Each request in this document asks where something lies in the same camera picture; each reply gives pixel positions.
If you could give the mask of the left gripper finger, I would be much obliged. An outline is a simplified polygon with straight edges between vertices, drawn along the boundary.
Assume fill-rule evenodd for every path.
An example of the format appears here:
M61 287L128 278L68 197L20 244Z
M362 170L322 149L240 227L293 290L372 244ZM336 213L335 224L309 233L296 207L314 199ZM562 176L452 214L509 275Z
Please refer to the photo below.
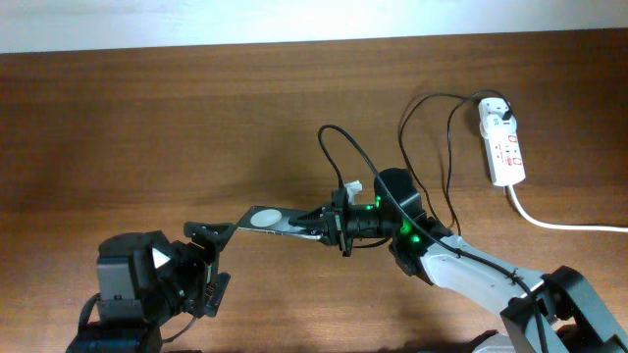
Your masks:
M212 247L217 251L223 251L234 232L236 225L231 223L203 224L186 222L183 225L183 235L203 248Z
M214 318L220 308L225 292L231 280L228 273L219 273L206 284L204 315Z

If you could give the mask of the black smartphone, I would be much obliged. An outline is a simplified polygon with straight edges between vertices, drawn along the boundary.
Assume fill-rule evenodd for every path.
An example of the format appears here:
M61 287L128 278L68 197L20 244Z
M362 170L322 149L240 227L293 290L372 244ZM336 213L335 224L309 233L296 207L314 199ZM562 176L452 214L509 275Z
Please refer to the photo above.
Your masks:
M295 211L301 210L252 206L235 225L238 229L248 231L296 237L294 234L299 229L306 227L294 227L288 223L290 216Z

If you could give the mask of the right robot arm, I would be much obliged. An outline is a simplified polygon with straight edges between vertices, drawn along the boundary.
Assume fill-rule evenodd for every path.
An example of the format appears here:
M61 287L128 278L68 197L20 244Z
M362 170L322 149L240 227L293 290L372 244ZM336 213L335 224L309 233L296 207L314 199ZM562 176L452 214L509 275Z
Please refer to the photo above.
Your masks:
M376 199L352 205L345 188L330 203L290 220L349 256L359 238L387 238L409 276L452 290L500 317L507 334L487 347L515 352L624 352L627 334L576 270L551 274L483 253L427 216L409 171L391 168L374 180Z

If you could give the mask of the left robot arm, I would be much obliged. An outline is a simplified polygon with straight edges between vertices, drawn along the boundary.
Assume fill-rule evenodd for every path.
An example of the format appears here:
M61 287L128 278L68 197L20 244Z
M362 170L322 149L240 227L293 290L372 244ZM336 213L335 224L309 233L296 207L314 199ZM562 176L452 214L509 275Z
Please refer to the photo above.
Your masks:
M99 292L83 305L69 352L159 352L177 336L160 327L181 314L190 324L217 315L231 276L218 270L236 226L187 222L188 243L161 230L128 232L103 241Z

